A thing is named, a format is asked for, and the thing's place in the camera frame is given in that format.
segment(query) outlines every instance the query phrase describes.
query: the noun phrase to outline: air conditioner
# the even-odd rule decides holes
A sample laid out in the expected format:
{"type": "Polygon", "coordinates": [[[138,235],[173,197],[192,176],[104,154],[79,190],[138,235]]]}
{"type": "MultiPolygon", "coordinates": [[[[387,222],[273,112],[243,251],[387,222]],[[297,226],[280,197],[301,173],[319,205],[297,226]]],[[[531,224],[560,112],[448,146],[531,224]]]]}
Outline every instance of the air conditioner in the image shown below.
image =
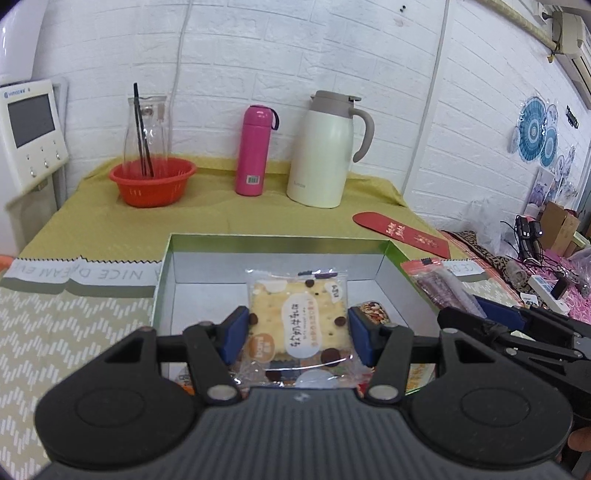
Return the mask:
{"type": "Polygon", "coordinates": [[[556,58],[591,110],[591,35],[578,15],[555,11],[553,40],[558,44],[556,58]]]}

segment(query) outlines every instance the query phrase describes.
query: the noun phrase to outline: electrical conduit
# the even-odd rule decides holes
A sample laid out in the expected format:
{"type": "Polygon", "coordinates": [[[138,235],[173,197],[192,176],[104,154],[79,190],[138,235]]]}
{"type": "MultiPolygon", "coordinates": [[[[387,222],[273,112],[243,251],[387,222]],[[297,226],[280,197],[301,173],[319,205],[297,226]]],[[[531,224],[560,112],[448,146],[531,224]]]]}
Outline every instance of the electrical conduit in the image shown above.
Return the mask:
{"type": "Polygon", "coordinates": [[[544,30],[526,20],[519,12],[512,9],[503,0],[478,0],[478,2],[505,17],[520,29],[525,30],[532,37],[542,42],[551,51],[556,51],[556,42],[554,42],[544,30]]]}

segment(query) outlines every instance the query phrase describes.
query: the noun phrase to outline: snack bag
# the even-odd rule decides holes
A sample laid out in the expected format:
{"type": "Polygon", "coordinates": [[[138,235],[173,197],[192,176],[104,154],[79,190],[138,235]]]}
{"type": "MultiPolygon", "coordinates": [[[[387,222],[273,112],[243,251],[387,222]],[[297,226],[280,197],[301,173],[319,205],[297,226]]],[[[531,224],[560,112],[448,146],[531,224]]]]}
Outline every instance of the snack bag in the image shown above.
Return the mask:
{"type": "MultiPolygon", "coordinates": [[[[386,309],[382,304],[375,300],[365,301],[360,305],[357,305],[359,309],[367,316],[367,318],[376,325],[386,325],[388,327],[396,326],[395,323],[390,321],[390,317],[386,312],[386,309]]],[[[361,382],[358,386],[358,391],[361,396],[365,395],[365,391],[371,380],[371,373],[365,378],[364,382],[361,382]]],[[[408,371],[408,381],[406,386],[406,395],[420,390],[427,385],[435,374],[435,364],[411,364],[408,371]]]]}
{"type": "Polygon", "coordinates": [[[354,388],[346,275],[250,271],[250,328],[234,372],[241,387],[354,388]]]}
{"type": "Polygon", "coordinates": [[[400,266],[438,309],[455,307],[477,317],[486,318],[476,297],[464,289],[462,282],[447,270],[440,260],[409,260],[400,266]]]}

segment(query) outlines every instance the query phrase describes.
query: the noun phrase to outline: white thermos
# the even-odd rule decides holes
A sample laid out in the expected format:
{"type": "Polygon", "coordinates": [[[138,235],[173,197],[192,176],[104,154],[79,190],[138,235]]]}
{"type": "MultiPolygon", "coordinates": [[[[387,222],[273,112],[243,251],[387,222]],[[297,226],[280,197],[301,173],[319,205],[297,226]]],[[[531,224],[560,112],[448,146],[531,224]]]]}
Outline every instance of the white thermos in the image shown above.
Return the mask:
{"type": "Polygon", "coordinates": [[[311,207],[339,205],[351,164],[368,152],[374,138],[374,120],[355,108],[360,97],[318,90],[295,141],[287,196],[311,207]],[[353,155],[353,116],[365,122],[361,148],[353,155]]]}

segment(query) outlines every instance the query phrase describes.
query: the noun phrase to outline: thermos handle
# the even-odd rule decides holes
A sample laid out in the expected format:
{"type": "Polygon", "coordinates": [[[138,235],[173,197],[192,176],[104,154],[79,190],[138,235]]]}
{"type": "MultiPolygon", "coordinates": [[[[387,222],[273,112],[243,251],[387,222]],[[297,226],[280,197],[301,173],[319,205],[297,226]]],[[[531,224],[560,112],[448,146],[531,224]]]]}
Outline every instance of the thermos handle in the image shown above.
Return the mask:
{"type": "Polygon", "coordinates": [[[277,112],[274,111],[271,107],[269,107],[269,110],[271,112],[273,112],[273,115],[275,116],[275,126],[271,127],[272,130],[278,130],[279,129],[279,115],[277,115],[277,112]]]}
{"type": "Polygon", "coordinates": [[[363,141],[361,142],[361,147],[358,152],[353,155],[353,162],[357,163],[361,160],[365,154],[368,152],[369,147],[371,145],[372,140],[374,139],[374,119],[371,118],[371,115],[363,110],[359,110],[358,108],[351,107],[349,109],[349,113],[351,115],[360,116],[363,121],[365,122],[365,135],[363,136],[363,141]]]}

